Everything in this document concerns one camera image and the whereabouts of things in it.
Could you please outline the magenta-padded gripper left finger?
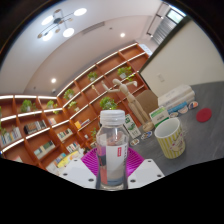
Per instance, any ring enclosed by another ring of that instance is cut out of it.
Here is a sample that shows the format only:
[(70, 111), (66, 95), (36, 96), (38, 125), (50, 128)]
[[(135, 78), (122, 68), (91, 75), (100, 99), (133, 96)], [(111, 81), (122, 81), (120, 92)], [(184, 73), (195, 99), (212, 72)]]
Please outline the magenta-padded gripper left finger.
[(60, 177), (78, 186), (96, 189), (99, 164), (96, 149), (90, 150), (81, 159), (72, 159)]

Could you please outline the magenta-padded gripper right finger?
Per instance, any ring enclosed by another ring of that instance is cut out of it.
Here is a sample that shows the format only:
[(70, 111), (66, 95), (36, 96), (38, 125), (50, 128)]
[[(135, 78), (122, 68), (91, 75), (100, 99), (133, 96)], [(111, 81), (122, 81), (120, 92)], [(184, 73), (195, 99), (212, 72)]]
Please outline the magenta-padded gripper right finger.
[(129, 148), (126, 176), (128, 188), (135, 189), (163, 178), (164, 174), (152, 159), (144, 159), (135, 150)]

